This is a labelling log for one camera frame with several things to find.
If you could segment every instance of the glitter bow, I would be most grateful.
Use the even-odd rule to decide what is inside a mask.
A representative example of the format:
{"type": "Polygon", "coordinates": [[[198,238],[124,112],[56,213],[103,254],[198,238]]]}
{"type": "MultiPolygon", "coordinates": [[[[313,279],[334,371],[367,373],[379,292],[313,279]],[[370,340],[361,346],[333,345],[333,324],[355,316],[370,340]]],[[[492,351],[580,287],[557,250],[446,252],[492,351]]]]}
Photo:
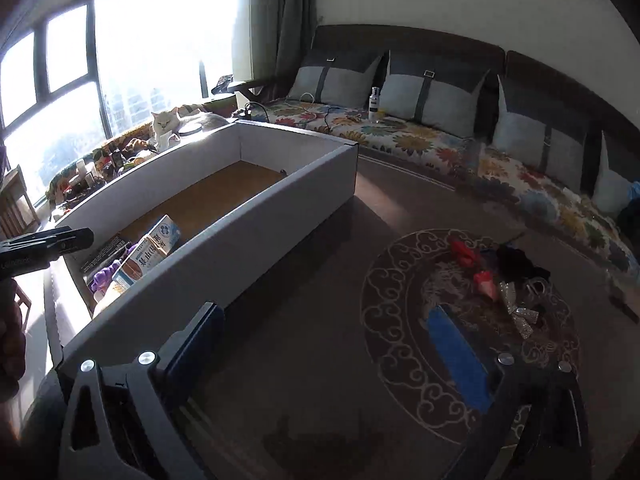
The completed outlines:
{"type": "Polygon", "coordinates": [[[518,332],[523,339],[529,338],[533,334],[533,329],[529,323],[534,324],[538,321],[538,313],[535,310],[516,305],[516,286],[513,282],[500,282],[498,288],[500,289],[500,296],[504,306],[507,307],[507,312],[513,319],[518,332]]]}

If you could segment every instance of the window pane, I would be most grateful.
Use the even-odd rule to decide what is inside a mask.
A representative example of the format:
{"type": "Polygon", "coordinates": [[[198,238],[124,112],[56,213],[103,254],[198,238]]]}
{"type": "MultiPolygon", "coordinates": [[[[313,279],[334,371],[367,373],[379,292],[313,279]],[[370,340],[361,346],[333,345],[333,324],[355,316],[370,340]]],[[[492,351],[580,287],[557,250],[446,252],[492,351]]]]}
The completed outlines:
{"type": "Polygon", "coordinates": [[[114,135],[152,111],[200,102],[201,59],[210,88],[232,72],[237,0],[219,1],[220,16],[194,22],[194,9],[210,0],[95,0],[98,71],[114,135]]]}
{"type": "Polygon", "coordinates": [[[0,64],[0,98],[4,125],[36,104],[33,82],[33,33],[12,46],[0,64]]]}
{"type": "Polygon", "coordinates": [[[88,83],[62,96],[4,141],[12,167],[20,164],[32,202],[53,176],[105,139],[98,92],[88,83]]]}
{"type": "Polygon", "coordinates": [[[60,14],[47,25],[47,74],[55,91],[86,74],[86,6],[60,14]]]}

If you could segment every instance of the white wall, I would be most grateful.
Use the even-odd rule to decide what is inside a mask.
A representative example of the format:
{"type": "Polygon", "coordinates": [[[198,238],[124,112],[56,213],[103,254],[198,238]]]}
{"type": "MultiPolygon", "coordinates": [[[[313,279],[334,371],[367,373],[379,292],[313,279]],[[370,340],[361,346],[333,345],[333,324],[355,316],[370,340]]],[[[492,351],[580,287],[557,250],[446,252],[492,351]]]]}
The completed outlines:
{"type": "Polygon", "coordinates": [[[318,0],[323,24],[432,28],[517,50],[640,126],[640,44],[610,0],[318,0]]]}

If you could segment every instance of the silver bolt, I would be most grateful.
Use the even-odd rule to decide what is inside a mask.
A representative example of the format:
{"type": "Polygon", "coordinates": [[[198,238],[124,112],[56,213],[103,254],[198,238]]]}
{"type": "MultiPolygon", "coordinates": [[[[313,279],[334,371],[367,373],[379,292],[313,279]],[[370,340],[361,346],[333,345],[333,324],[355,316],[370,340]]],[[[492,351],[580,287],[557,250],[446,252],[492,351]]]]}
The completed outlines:
{"type": "Polygon", "coordinates": [[[511,354],[503,352],[502,354],[498,355],[498,362],[501,365],[511,366],[512,364],[514,364],[515,359],[511,354]]]}
{"type": "Polygon", "coordinates": [[[141,365],[149,365],[155,360],[156,354],[154,354],[153,352],[142,352],[142,354],[140,354],[140,356],[138,357],[138,362],[141,365]]]}
{"type": "Polygon", "coordinates": [[[84,363],[80,365],[80,369],[83,372],[89,372],[94,369],[95,363],[91,361],[91,359],[87,359],[84,363]]]}
{"type": "Polygon", "coordinates": [[[567,374],[571,371],[571,364],[567,361],[560,361],[558,363],[558,370],[567,374]]]}

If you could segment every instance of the black cable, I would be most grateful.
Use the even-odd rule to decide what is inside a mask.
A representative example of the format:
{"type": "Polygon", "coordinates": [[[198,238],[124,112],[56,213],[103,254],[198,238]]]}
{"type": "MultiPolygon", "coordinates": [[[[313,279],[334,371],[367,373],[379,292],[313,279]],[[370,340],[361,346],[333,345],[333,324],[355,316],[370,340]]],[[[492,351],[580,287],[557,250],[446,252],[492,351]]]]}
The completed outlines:
{"type": "Polygon", "coordinates": [[[262,110],[264,110],[264,115],[267,117],[267,122],[270,123],[271,121],[269,120],[269,114],[267,113],[267,108],[265,108],[264,106],[262,106],[260,103],[257,103],[255,101],[249,101],[247,104],[244,105],[244,112],[246,113],[249,109],[250,105],[256,105],[259,106],[260,108],[262,108],[262,110]]]}
{"type": "Polygon", "coordinates": [[[326,129],[327,129],[327,133],[328,134],[331,133],[331,127],[329,126],[329,123],[326,121],[326,117],[327,117],[327,115],[329,115],[329,113],[331,112],[332,108],[335,108],[336,110],[340,109],[339,106],[329,106],[328,110],[324,114],[324,124],[326,124],[326,129]]]}

